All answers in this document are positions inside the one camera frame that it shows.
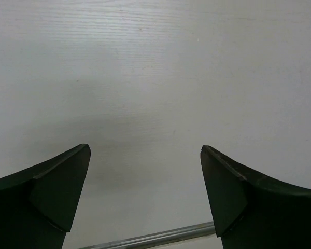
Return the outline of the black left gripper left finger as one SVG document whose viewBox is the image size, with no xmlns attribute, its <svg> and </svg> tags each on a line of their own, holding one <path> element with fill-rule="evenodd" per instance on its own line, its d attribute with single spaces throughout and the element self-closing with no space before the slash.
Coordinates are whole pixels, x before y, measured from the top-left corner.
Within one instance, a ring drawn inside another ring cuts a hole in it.
<svg viewBox="0 0 311 249">
<path fill-rule="evenodd" d="M 80 144 L 0 178 L 0 248 L 62 248 L 90 158 L 89 145 Z"/>
</svg>

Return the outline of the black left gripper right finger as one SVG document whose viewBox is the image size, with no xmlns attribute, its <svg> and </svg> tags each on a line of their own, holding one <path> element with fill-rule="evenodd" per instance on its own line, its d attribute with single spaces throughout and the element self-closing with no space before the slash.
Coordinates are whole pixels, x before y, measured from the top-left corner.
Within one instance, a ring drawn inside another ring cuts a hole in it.
<svg viewBox="0 0 311 249">
<path fill-rule="evenodd" d="M 311 189 L 274 179 L 208 145 L 201 166 L 224 248 L 311 248 Z"/>
</svg>

